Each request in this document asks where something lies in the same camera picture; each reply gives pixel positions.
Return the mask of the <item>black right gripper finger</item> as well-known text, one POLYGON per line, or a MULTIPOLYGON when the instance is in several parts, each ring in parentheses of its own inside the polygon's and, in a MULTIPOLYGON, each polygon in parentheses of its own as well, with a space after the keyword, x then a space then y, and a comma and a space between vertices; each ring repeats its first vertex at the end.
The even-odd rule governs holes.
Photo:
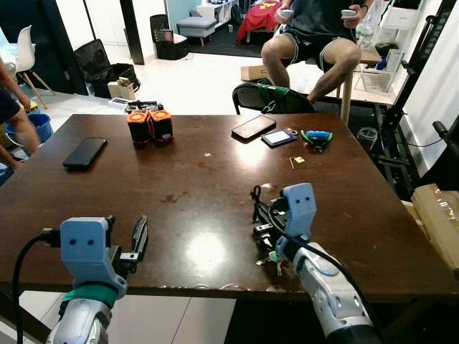
POLYGON ((275 250, 275 244, 278 242, 278 230, 273 225, 253 227, 252 236, 259 250, 275 250))

